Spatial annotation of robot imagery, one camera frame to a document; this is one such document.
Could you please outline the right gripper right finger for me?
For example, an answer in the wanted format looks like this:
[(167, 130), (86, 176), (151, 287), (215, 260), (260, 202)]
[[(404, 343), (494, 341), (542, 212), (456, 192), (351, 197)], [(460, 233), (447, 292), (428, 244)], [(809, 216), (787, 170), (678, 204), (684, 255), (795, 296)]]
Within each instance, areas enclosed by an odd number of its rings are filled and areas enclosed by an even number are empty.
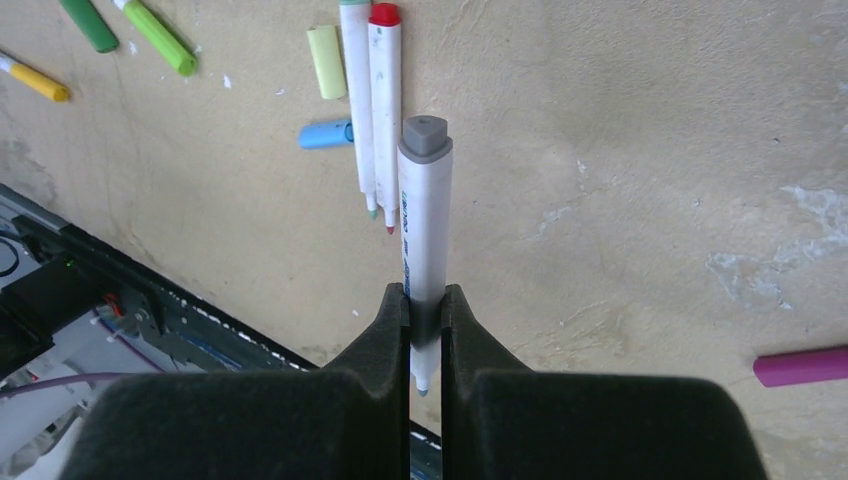
[(535, 371), (457, 285), (441, 316), (447, 479), (766, 477), (740, 409), (713, 382)]

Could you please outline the dark green cap marker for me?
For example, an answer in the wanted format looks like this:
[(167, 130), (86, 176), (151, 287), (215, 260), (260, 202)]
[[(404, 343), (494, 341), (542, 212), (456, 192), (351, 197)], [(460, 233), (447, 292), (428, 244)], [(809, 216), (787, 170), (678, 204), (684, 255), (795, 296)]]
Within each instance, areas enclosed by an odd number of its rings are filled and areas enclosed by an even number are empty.
[(120, 43), (90, 0), (60, 0), (74, 24), (100, 54), (115, 51)]

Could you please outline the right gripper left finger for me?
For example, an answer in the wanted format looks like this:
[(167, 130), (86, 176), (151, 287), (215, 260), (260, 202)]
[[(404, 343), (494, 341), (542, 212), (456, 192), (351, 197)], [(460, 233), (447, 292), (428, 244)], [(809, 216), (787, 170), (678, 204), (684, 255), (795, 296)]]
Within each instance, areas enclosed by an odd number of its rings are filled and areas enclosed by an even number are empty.
[(95, 403), (64, 479), (406, 479), (408, 303), (309, 372), (128, 375)]

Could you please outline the magenta cap marker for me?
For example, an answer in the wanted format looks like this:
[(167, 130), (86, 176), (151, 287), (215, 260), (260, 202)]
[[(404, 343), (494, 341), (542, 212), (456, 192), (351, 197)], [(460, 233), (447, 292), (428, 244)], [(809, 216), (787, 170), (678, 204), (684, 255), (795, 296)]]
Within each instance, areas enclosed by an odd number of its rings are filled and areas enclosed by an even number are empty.
[(843, 380), (847, 378), (847, 347), (758, 357), (753, 372), (767, 388)]

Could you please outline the blue cap marker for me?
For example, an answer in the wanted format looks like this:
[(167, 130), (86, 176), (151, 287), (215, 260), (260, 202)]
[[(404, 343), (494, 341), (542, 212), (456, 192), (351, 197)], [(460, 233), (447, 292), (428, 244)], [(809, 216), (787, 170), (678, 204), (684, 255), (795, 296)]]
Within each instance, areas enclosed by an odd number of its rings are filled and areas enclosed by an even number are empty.
[(368, 19), (376, 196), (387, 232), (399, 209), (398, 148), (402, 113), (402, 19), (394, 3), (376, 3)]

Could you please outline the pale yellow pen cap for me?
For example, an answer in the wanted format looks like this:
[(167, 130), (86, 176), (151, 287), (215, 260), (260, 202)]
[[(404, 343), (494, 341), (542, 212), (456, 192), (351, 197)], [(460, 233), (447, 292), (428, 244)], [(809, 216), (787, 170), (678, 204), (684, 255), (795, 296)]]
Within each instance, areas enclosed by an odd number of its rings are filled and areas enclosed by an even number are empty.
[(321, 97), (325, 100), (344, 97), (347, 86), (336, 27), (321, 25), (310, 28), (307, 39)]

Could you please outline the blue pen cap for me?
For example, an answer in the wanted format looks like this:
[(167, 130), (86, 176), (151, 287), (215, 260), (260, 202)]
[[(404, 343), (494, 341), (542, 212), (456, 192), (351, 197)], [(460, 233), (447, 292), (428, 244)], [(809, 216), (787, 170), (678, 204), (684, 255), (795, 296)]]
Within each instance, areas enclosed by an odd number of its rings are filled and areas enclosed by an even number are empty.
[(354, 144), (350, 119), (312, 123), (301, 128), (298, 145), (304, 150), (321, 150)]

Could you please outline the orange cap marker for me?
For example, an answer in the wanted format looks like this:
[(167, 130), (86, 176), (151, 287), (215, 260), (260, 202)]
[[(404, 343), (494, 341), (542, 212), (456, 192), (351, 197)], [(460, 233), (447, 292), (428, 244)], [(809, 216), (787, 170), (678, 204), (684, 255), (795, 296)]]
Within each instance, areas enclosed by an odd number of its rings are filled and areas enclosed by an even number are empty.
[(425, 396), (441, 358), (441, 302), (448, 265), (453, 139), (431, 115), (404, 121), (398, 144), (403, 287), (409, 301), (410, 373)]

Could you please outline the light green cap marker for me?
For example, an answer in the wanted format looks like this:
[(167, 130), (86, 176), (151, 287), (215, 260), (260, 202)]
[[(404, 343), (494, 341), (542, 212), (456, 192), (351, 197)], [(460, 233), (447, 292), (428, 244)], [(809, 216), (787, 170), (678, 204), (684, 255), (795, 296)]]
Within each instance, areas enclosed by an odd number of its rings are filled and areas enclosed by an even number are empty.
[(190, 77), (195, 73), (195, 56), (142, 1), (113, 0), (112, 3), (179, 75)]

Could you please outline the pale yellow cap marker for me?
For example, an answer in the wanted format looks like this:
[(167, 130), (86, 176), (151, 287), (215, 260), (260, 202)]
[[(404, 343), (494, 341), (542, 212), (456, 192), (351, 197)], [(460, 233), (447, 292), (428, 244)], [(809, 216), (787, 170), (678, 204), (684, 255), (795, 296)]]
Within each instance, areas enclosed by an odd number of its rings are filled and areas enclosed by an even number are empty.
[(371, 2), (341, 0), (339, 12), (358, 184), (369, 217), (375, 219), (378, 203), (368, 46)]

